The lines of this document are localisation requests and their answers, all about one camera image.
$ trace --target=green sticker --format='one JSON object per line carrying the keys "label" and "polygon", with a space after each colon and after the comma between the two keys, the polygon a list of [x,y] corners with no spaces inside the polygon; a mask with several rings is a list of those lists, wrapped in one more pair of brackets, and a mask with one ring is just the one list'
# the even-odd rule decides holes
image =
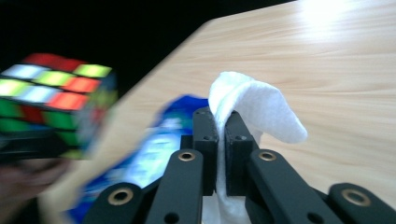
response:
{"label": "green sticker", "polygon": [[75,132],[58,132],[58,134],[70,147],[75,147],[78,145],[78,140]]}
{"label": "green sticker", "polygon": [[26,122],[15,119],[0,119],[0,132],[24,132],[29,130],[29,125]]}
{"label": "green sticker", "polygon": [[0,99],[0,116],[22,118],[23,114],[18,104],[9,100]]}
{"label": "green sticker", "polygon": [[35,82],[47,86],[62,86],[72,77],[74,77],[72,74],[66,72],[48,71],[41,73],[40,76],[35,79]]}
{"label": "green sticker", "polygon": [[83,155],[82,151],[78,150],[78,149],[68,150],[64,154],[61,155],[61,157],[67,158],[70,160],[81,160],[84,158],[83,156],[84,155]]}
{"label": "green sticker", "polygon": [[74,73],[84,77],[106,77],[110,71],[110,67],[99,64],[82,64],[74,71]]}
{"label": "green sticker", "polygon": [[45,111],[43,113],[43,116],[44,121],[46,121],[47,125],[51,127],[70,130],[74,130],[77,128],[77,124],[73,119],[72,114]]}

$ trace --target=finger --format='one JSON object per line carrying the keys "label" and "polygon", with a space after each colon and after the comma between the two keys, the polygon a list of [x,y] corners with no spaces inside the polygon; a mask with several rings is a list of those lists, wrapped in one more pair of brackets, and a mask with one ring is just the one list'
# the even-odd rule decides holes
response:
{"label": "finger", "polygon": [[27,186],[24,184],[14,184],[7,189],[0,187],[0,207],[4,203],[17,203],[33,199],[43,192],[48,186]]}
{"label": "finger", "polygon": [[70,160],[58,159],[48,169],[31,174],[25,184],[29,186],[47,186],[59,179],[69,167]]}
{"label": "finger", "polygon": [[45,169],[50,168],[59,162],[59,158],[51,158],[51,159],[33,159],[33,160],[25,160],[19,161],[19,166],[23,168],[23,170],[27,173],[35,173]]}
{"label": "finger", "polygon": [[0,166],[0,181],[9,184],[23,181],[26,173],[15,165]]}

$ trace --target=black metal bracket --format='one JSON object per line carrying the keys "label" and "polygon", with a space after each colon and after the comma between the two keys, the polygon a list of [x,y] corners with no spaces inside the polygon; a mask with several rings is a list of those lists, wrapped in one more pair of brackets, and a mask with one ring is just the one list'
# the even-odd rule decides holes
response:
{"label": "black metal bracket", "polygon": [[[141,189],[119,183],[104,190],[84,224],[201,223],[202,197],[216,190],[217,136],[208,107],[195,111],[193,136],[183,136],[162,178]],[[396,223],[396,211],[362,187],[312,189],[279,153],[259,149],[235,111],[226,124],[229,196],[246,196],[252,224]]]}

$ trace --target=rubik's cube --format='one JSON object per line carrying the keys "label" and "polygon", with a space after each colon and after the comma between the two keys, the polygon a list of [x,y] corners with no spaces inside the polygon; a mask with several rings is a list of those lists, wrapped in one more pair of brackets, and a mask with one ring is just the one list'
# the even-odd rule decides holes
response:
{"label": "rubik's cube", "polygon": [[110,67],[35,53],[0,74],[0,132],[51,128],[80,156],[116,100]]}

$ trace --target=bolt hole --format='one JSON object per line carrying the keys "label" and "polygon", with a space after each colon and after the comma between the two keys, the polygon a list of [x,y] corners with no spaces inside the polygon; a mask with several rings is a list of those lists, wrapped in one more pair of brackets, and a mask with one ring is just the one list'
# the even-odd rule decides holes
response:
{"label": "bolt hole", "polygon": [[134,197],[134,193],[127,188],[116,189],[108,195],[108,203],[112,205],[123,205],[128,203]]}
{"label": "bolt hole", "polygon": [[259,158],[264,161],[274,161],[276,160],[276,155],[271,152],[262,152],[259,154]]}
{"label": "bolt hole", "polygon": [[316,213],[308,213],[307,217],[308,217],[309,221],[311,221],[312,223],[315,223],[315,224],[324,223],[323,217],[321,217],[320,215],[318,215]]}
{"label": "bolt hole", "polygon": [[167,223],[167,224],[178,223],[178,215],[176,213],[168,213],[168,214],[166,214],[163,221],[165,221],[165,223]]}
{"label": "bolt hole", "polygon": [[128,196],[128,194],[126,192],[120,192],[120,193],[117,193],[116,195],[114,195],[114,199],[122,201],[122,200],[125,200],[127,196]]}
{"label": "bolt hole", "polygon": [[369,206],[371,204],[369,197],[356,189],[344,189],[341,193],[347,201],[357,206]]}
{"label": "bolt hole", "polygon": [[182,152],[182,153],[178,154],[178,158],[181,161],[192,161],[195,159],[195,155],[190,152]]}
{"label": "bolt hole", "polygon": [[236,140],[239,140],[239,141],[241,141],[241,140],[247,140],[247,138],[246,138],[245,136],[242,136],[242,135],[236,136],[235,139],[236,139]]}

